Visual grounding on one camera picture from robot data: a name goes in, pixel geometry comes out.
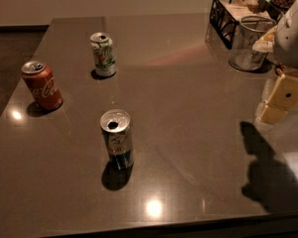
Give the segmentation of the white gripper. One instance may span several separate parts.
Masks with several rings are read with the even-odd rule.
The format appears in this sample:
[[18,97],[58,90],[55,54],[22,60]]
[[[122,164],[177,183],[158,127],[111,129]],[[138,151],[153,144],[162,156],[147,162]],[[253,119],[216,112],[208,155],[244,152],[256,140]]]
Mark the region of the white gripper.
[[275,125],[298,103],[298,0],[252,48],[273,53],[277,62],[294,67],[278,69],[277,76],[267,79],[255,113],[260,122]]

